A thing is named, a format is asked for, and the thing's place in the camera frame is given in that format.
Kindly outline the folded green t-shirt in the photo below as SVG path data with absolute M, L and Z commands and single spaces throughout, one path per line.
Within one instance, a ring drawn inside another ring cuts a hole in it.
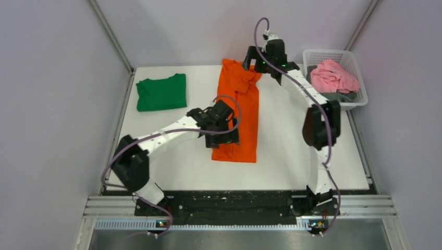
M 161 111 L 187 107 L 187 79 L 176 73 L 165 79 L 145 79 L 136 84 L 137 111 Z

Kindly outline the orange t-shirt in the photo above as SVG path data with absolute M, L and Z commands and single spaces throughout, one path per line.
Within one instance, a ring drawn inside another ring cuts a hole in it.
M 222 60 L 217 95 L 235 111 L 239 118 L 239 143 L 221 145 L 213 149 L 212 160 L 233 163 L 256 163 L 259 128 L 259 89 L 262 74 L 253 68 L 246 71 L 242 63 Z

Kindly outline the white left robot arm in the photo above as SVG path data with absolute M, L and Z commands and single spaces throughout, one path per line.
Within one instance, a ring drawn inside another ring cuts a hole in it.
M 167 209 L 163 190 L 156 184 L 150 164 L 169 148 L 189 140 L 205 138 L 206 148 L 239 143 L 241 110 L 235 111 L 218 99 L 205 109 L 194 108 L 176 122 L 145 137 L 122 137 L 109 168 L 122 183 L 122 187 L 143 199 L 154 215 Z

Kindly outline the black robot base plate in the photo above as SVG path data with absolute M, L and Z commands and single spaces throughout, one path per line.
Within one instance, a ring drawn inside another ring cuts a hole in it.
M 295 225 L 302 216 L 331 219 L 340 214 L 340 195 L 334 191 L 165 191 L 154 208 L 136 202 L 135 216 L 171 214 L 176 226 Z

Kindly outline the grey t-shirt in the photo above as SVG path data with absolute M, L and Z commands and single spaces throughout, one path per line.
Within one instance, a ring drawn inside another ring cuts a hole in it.
M 312 80 L 311 80 L 311 72 L 314 69 L 316 69 L 316 67 L 317 67 L 316 65 L 307 67 L 306 79 L 311 85 L 313 84 Z M 329 92 L 326 92 L 326 93 L 321 93 L 321 95 L 331 101 L 339 101 L 341 103 L 353 103 L 353 102 L 355 102 L 355 100 L 357 98 L 356 92 L 349 92 L 349 93 L 341 93 L 341 92 L 329 93 Z

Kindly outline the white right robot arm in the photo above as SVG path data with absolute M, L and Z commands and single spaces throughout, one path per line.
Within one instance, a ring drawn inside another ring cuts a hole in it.
M 249 46 L 242 67 L 244 70 L 253 67 L 258 73 L 270 74 L 305 112 L 302 136 L 311 155 L 305 206 L 309 213 L 319 215 L 327 203 L 333 201 L 328 164 L 332 148 L 341 134 L 339 102 L 322 96 L 308 82 L 300 67 L 287 60 L 281 39 L 268 39 L 264 47 Z

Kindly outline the white plastic laundry basket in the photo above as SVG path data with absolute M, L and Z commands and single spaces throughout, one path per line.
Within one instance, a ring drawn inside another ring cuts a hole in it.
M 341 103 L 343 110 L 351 110 L 356 107 L 364 106 L 368 103 L 368 95 L 362 78 L 362 73 L 355 55 L 350 51 L 339 49 L 306 49 L 303 52 L 304 72 L 307 75 L 307 67 L 318 65 L 321 62 L 331 59 L 338 63 L 345 71 L 358 79 L 360 89 L 357 98 L 353 103 Z

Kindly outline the pink t-shirt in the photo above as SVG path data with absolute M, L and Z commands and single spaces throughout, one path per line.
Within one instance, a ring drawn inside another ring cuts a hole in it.
M 357 78 L 345 71 L 338 63 L 327 59 L 316 66 L 310 74 L 312 86 L 320 93 L 358 92 Z

